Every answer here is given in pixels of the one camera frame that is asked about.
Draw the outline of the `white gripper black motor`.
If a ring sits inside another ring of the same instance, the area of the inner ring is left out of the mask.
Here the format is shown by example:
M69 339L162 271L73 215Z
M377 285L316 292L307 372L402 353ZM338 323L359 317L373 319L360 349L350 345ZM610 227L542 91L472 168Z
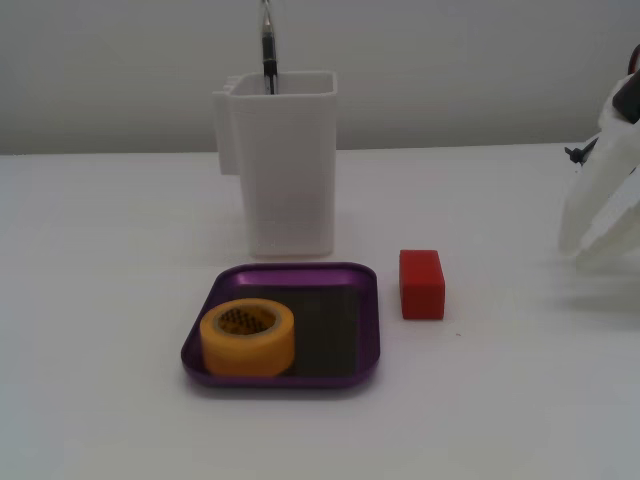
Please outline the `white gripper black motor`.
M639 199L629 205L590 244L581 240L591 222L631 177L639 186L639 75L620 80L607 97L598 120L596 158L590 159L565 200L558 246L575 255L578 270L595 270L639 248Z

